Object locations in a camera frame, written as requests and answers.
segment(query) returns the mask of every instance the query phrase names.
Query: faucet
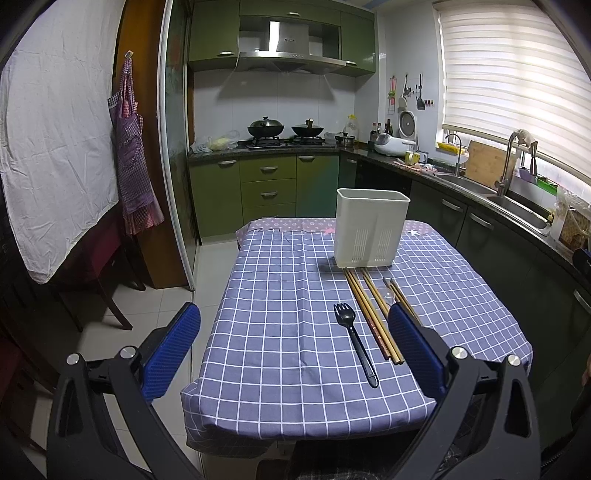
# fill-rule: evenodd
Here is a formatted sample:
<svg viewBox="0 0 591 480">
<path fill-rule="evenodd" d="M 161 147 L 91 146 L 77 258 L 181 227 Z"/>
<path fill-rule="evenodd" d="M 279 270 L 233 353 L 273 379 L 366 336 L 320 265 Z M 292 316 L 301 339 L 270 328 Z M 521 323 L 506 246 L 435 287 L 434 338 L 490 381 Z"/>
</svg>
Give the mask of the faucet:
<svg viewBox="0 0 591 480">
<path fill-rule="evenodd" d="M 452 135 L 455 135 L 455 137 L 458 139 L 458 141 L 460 142 L 460 150 L 457 153 L 457 162 L 456 162 L 456 169 L 454 171 L 454 175 L 456 177 L 460 176 L 460 158 L 462 156 L 462 139 L 459 137 L 459 135 L 457 134 L 449 134 L 445 139 L 447 140 L 449 137 L 451 137 Z"/>
<path fill-rule="evenodd" d="M 513 140 L 516 138 L 518 145 L 524 144 L 526 147 L 530 149 L 530 173 L 534 176 L 537 176 L 538 174 L 538 164 L 535 160 L 535 154 L 538 150 L 538 142 L 534 140 L 534 137 L 527 130 L 523 128 L 515 130 L 509 137 L 509 143 L 507 143 L 507 154 L 505 156 L 505 167 L 503 168 L 503 175 L 501 175 L 501 178 L 495 182 L 496 195 L 498 197 L 502 197 L 505 195 L 506 186 L 509 184 L 509 179 L 507 178 L 507 170 L 509 169 L 509 159 L 511 158 L 511 150 L 513 150 Z"/>
</svg>

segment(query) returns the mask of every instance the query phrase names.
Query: wooden cutting board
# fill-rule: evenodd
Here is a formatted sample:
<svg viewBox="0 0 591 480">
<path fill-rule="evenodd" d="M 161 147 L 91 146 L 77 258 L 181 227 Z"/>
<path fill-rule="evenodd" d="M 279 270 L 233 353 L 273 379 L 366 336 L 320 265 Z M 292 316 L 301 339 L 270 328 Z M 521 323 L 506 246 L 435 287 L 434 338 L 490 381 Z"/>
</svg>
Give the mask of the wooden cutting board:
<svg viewBox="0 0 591 480">
<path fill-rule="evenodd" d="M 503 175 L 506 151 L 472 140 L 468 153 L 470 157 L 466 162 L 466 177 L 494 189 L 495 182 Z M 515 162 L 517 156 L 511 154 L 507 170 L 509 175 L 512 175 Z"/>
</svg>

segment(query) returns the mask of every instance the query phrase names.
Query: window blind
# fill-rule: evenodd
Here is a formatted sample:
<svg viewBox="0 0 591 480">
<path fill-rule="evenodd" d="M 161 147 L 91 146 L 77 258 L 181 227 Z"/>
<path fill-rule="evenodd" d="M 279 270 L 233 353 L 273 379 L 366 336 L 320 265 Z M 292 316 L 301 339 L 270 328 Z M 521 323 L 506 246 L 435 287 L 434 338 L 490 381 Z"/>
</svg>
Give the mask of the window blind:
<svg viewBox="0 0 591 480">
<path fill-rule="evenodd" d="M 508 140 L 525 128 L 538 151 L 591 183 L 591 81 L 551 19 L 528 1 L 443 1 L 444 128 Z"/>
</svg>

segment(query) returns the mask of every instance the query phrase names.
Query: purple patterned tablecloth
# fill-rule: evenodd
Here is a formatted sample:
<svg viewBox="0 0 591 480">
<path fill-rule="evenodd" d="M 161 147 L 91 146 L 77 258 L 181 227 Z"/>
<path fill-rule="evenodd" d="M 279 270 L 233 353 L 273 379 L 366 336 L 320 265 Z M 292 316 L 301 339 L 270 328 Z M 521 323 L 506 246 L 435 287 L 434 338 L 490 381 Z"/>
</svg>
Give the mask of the purple patterned tablecloth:
<svg viewBox="0 0 591 480">
<path fill-rule="evenodd" d="M 408 365 L 384 361 L 335 264 L 334 221 L 265 219 L 238 232 L 241 249 L 199 377 L 181 393 L 189 446 L 253 458 L 275 440 L 418 428 L 432 411 L 434 401 Z M 382 277 L 396 278 L 423 324 L 449 346 L 493 361 L 515 353 L 531 363 L 531 345 L 515 319 L 430 226 L 406 222 L 394 263 L 369 272 L 378 287 Z M 356 310 L 377 389 L 335 320 L 333 304 L 341 301 Z"/>
</svg>

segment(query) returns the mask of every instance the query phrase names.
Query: stainless steel range hood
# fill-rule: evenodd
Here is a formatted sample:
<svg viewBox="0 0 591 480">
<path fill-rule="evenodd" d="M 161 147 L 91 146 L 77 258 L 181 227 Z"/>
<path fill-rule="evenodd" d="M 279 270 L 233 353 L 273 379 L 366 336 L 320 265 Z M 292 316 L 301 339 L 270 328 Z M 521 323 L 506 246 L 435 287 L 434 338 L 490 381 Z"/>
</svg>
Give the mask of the stainless steel range hood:
<svg viewBox="0 0 591 480">
<path fill-rule="evenodd" d="M 305 71 L 323 75 L 346 66 L 344 60 L 310 54 L 309 28 L 305 23 L 269 21 L 261 48 L 241 51 L 236 70 L 272 72 Z"/>
</svg>

